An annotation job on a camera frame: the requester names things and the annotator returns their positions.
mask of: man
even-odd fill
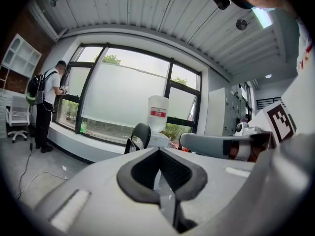
[[[260,8],[282,8],[288,11],[294,18],[297,19],[300,28],[299,40],[299,56],[297,59],[297,72],[302,72],[306,67],[314,67],[314,48],[313,41],[307,32],[305,26],[297,17],[294,8],[287,0],[232,0],[237,6],[243,9],[251,9],[252,7]]]
[[[45,88],[43,102],[37,105],[36,116],[36,149],[41,148],[42,153],[50,152],[53,147],[47,145],[47,134],[51,121],[51,113],[54,109],[56,95],[63,95],[66,92],[60,90],[60,76],[65,73],[66,63],[60,60],[56,67],[48,70],[45,74]]]

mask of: black chair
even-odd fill
[[[144,123],[137,124],[131,137],[127,140],[124,154],[128,154],[131,147],[134,147],[136,150],[140,150],[140,148],[132,140],[133,136],[138,137],[142,141],[143,148],[147,148],[151,137],[151,128]]]

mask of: electrical panel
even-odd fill
[[[234,135],[237,121],[240,119],[241,101],[239,98],[226,88],[209,93],[205,135]]]

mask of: white desk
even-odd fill
[[[0,138],[6,137],[6,107],[12,105],[12,96],[17,95],[25,97],[24,94],[8,90],[0,90]]]

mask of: black pants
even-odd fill
[[[46,101],[37,105],[35,142],[37,145],[41,145],[42,148],[47,146],[47,135],[52,109],[53,105]]]

